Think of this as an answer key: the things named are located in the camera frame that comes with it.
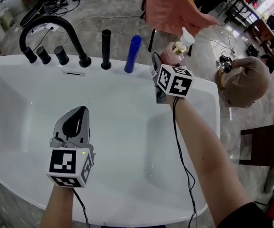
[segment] gray floor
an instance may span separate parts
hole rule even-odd
[[[71,2],[68,9],[75,7],[76,3]],[[129,44],[133,35],[142,37],[142,47],[139,51],[137,62],[142,64],[151,64],[151,54],[147,47],[150,41],[152,29],[139,18],[141,14],[142,0],[82,0],[79,7],[66,14],[63,18],[67,19],[73,26],[81,21],[93,16],[136,16],[134,18],[93,18],[79,24],[76,27],[77,35],[81,41],[86,53],[92,57],[101,57],[101,31],[110,29],[112,31],[111,39],[111,58],[126,60]],[[0,48],[6,55],[21,54],[19,48],[19,36],[21,28],[20,21],[6,33],[4,41]],[[223,31],[235,30],[239,33],[235,43],[237,53],[243,54],[244,48],[248,43],[254,43],[248,34],[243,34],[242,29],[237,25],[229,23],[225,26],[211,27],[201,31],[200,35],[207,39],[196,36],[196,42],[193,47],[192,56],[186,56],[184,61],[195,76],[210,81],[215,80],[216,66],[215,61],[220,56],[220,48],[215,42],[208,39],[216,39],[223,35]],[[28,45],[34,48],[42,39],[46,31],[42,31],[33,37],[28,37]],[[167,44],[176,40],[176,37],[163,32],[157,32],[154,39],[153,51],[162,52]],[[49,32],[41,43],[48,53],[53,54],[56,46],[62,45],[68,55],[76,55],[76,51],[71,44],[67,33]],[[274,73],[271,74],[271,83],[268,92],[260,100],[256,101],[247,109],[235,107],[229,108],[223,101],[223,92],[220,94],[221,111],[221,141],[227,149],[230,158],[237,169],[239,178],[245,186],[253,200],[267,201],[269,196],[261,193],[263,184],[267,175],[267,167],[242,166],[237,165],[237,159],[240,156],[240,130],[253,127],[265,126],[274,123]],[[43,211],[30,205],[19,197],[13,195],[0,184],[0,218],[8,227],[39,227],[40,218]],[[186,222],[169,225],[172,228],[186,227]],[[75,223],[75,227],[84,227],[85,224]],[[198,227],[214,227],[209,210],[198,217]]]

